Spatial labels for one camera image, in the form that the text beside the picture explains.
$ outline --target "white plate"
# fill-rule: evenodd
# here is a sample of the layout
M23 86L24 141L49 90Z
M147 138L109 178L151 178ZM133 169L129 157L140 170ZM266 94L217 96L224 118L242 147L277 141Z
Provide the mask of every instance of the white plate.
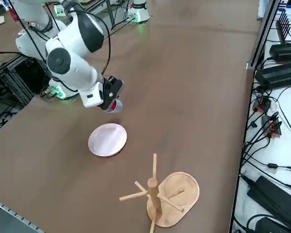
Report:
M127 141L126 130L118 124L105 124L96 128L88 139L90 151L100 157L117 154Z

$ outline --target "wooden base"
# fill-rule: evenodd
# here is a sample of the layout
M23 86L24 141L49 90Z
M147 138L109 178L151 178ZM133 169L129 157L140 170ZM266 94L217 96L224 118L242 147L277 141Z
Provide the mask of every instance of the wooden base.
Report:
M179 190L184 192L172 197ZM184 212L176 210L162 202L162 213L157 213L155 224L160 227L172 227L176 225L195 205L199 198L199 186L196 179L185 172L175 172L166 177L166 179L159 185L160 194L170 198L172 202L181 206ZM146 204L147 214L153 221L155 215L155 208L151 200Z

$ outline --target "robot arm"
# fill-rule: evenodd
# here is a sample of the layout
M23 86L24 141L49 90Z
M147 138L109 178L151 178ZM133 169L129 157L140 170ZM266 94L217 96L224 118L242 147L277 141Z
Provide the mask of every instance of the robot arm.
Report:
M51 79L50 86L61 86L70 92L68 96L75 95L72 91L77 90L85 107L99 106L102 110L111 112L116 106L121 106L117 98L123 82L115 78L104 79L83 59L100 49L103 44L104 35L99 24L94 17L82 13L84 9L78 0L60 0L66 14L70 14L73 21L68 26L57 22L60 27L58 31L54 21L41 5L47 1L12 0L12 3L21 20L29 25L28 32L46 59L51 74L61 82L54 84L55 78ZM50 39L42 40L35 30L43 32ZM27 56L41 59L28 35L25 32L20 34L16 39L18 49Z
M46 43L47 65L52 75L71 89L78 90L85 107L99 106L112 111L123 87L121 80L106 80L84 59L101 48L104 35L96 20L81 13L84 9L76 0L61 2L73 21Z

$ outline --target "wooden dowel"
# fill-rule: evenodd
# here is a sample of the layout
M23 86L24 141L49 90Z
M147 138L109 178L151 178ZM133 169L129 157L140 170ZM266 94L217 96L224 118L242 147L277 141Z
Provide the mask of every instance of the wooden dowel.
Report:
M135 185L136 185L136 186L137 186L141 191L143 191L143 192L146 191L146 189L143 188L142 185L139 184L138 181L135 182Z
M163 197L160 194L158 194L157 197L160 198L160 199L162 199L163 201L165 201L170 206L174 207L176 210L178 210L181 213L183 213L184 209L182 207L180 207L177 204L173 203L172 201L168 200L166 197Z
M157 154L153 154L153 178L156 180Z
M171 199L171 198L175 197L176 195L179 195L180 193L183 193L183 192L184 192L184 189L182 188L182 189L178 190L176 193L174 193L171 196L166 197L166 198Z
M134 193L134 194L130 194L130 195L127 195L127 196L124 196L124 197L120 197L120 201L123 201L123 200L130 200L130 199L133 199L133 198L138 198L138 197L142 197L142 196L145 196L148 194L148 191L142 191L140 193Z
M151 222L150 233L154 233L155 221L156 221L156 214L157 214L157 212L155 211L155 212L154 212L153 221Z
M157 197L159 193L159 186L157 180L153 178L148 179L147 186L149 187L149 194L151 196L151 201L153 203L154 208L161 213L162 204L161 199Z

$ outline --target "wooden mug tree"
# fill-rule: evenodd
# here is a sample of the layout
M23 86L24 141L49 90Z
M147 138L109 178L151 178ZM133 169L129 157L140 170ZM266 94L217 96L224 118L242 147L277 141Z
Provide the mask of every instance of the wooden mug tree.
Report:
M148 190L137 181L135 185L140 193L120 198L120 201L130 200L142 196L148 197L147 213L152 220L150 233L155 225L172 227L176 225L195 205L199 198L199 186L196 179L185 172L175 172L158 184L156 179L157 155L153 155L153 175L148 179Z

